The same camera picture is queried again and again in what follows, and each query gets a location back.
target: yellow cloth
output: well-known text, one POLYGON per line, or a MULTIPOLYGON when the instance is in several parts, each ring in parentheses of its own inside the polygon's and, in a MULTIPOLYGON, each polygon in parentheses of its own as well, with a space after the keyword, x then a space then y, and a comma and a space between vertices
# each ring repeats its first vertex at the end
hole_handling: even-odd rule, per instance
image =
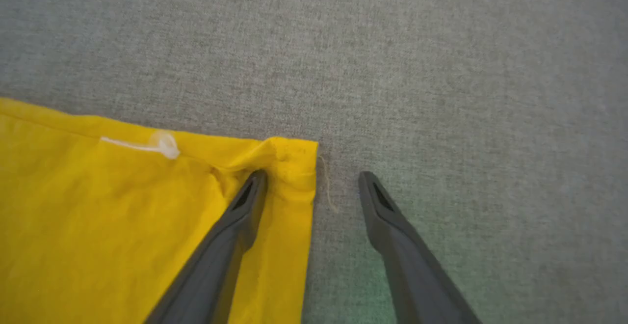
POLYGON ((269 190, 229 322, 300 322, 317 144, 170 132, 170 160, 101 140, 154 133, 0 99, 3 323, 142 322, 256 169, 269 190))

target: gray fabric surface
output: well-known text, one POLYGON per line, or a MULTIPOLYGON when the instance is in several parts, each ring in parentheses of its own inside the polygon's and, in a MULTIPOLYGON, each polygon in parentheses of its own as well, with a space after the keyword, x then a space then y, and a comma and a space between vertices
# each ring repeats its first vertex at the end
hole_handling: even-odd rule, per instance
POLYGON ((628 0, 0 0, 0 94, 320 141, 304 323, 394 320, 364 169, 485 323, 628 320, 628 0))

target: white drawstring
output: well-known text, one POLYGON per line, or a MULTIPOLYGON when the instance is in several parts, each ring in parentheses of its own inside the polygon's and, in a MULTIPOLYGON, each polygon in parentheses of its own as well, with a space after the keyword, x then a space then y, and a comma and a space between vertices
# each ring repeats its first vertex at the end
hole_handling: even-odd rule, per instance
POLYGON ((108 143, 113 143, 114 145, 128 147, 129 149, 148 152, 159 152, 160 154, 164 155, 164 157, 171 160, 176 159, 180 154, 179 149, 177 148, 177 141, 175 140, 175 138, 171 134, 164 131, 159 131, 155 133, 151 138, 151 140, 153 141, 156 140, 157 146, 138 145, 137 143, 113 140, 111 138, 108 138, 107 136, 102 136, 101 140, 108 143))

